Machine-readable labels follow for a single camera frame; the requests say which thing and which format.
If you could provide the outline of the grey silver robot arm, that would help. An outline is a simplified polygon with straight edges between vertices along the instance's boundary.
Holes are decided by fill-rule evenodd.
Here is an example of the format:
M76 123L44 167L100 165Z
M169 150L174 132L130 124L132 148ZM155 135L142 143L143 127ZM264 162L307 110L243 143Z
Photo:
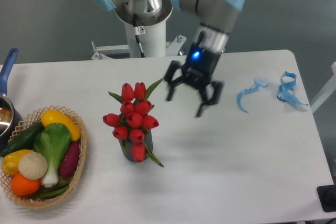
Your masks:
M114 10L128 32L132 58L158 57L165 54L165 32L151 28L164 25L173 9L200 18L184 63L173 60L164 76L169 87L168 100L175 88L186 84L197 90L201 103L197 116L219 102L223 83L212 75L223 53L245 0L94 0L103 10Z

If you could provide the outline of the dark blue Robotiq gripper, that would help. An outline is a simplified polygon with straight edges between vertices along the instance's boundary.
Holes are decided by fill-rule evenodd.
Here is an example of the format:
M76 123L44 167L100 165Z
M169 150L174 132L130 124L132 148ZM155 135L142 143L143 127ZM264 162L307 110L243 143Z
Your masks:
M216 69L217 63L220 59L221 53L212 52L201 47L196 42L190 46L190 50L183 65L179 61L171 61L164 81L167 82L169 92L166 101L173 99L175 88L183 83L194 89L198 89L201 97L201 103L198 107L196 117L200 118L204 109L208 106L217 105L221 97L223 82L214 81L212 79L213 73ZM182 76L173 80L173 76L177 70L182 70ZM213 88L212 96L207 96L206 87L211 84Z

